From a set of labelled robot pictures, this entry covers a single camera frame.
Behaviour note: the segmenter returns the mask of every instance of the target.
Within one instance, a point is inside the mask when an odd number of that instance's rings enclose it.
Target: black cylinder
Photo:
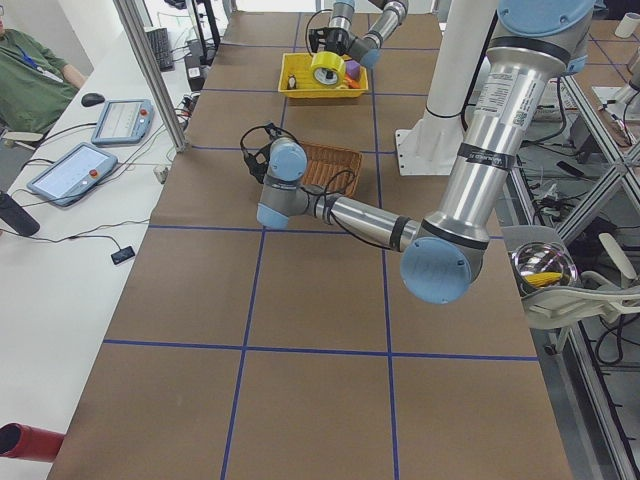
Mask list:
[[[40,230],[40,224],[4,192],[0,192],[0,218],[23,237],[30,237]]]

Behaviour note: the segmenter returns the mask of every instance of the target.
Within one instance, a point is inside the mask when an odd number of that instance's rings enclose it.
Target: computer mouse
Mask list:
[[[99,93],[86,93],[83,95],[82,100],[80,100],[83,107],[93,107],[102,102],[104,102],[104,96]]]

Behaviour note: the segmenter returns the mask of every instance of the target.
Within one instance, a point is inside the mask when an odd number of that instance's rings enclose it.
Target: yellow plastic basket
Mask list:
[[[282,55],[282,70],[278,91],[290,98],[355,98],[369,91],[369,79],[367,69],[360,67],[360,88],[349,88],[346,85],[339,87],[323,87],[311,75],[311,60],[308,53],[285,53]],[[296,87],[287,90],[289,75],[295,75]]]

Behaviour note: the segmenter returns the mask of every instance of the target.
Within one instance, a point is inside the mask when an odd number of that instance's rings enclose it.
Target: red cylinder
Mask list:
[[[0,457],[53,462],[62,440],[62,433],[9,423],[0,428]]]

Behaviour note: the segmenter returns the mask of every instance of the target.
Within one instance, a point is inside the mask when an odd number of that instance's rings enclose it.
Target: green shirt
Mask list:
[[[26,33],[6,30],[0,38],[0,119],[15,131],[46,133],[78,90],[43,75],[29,65],[20,49],[39,68],[60,79],[67,62]]]

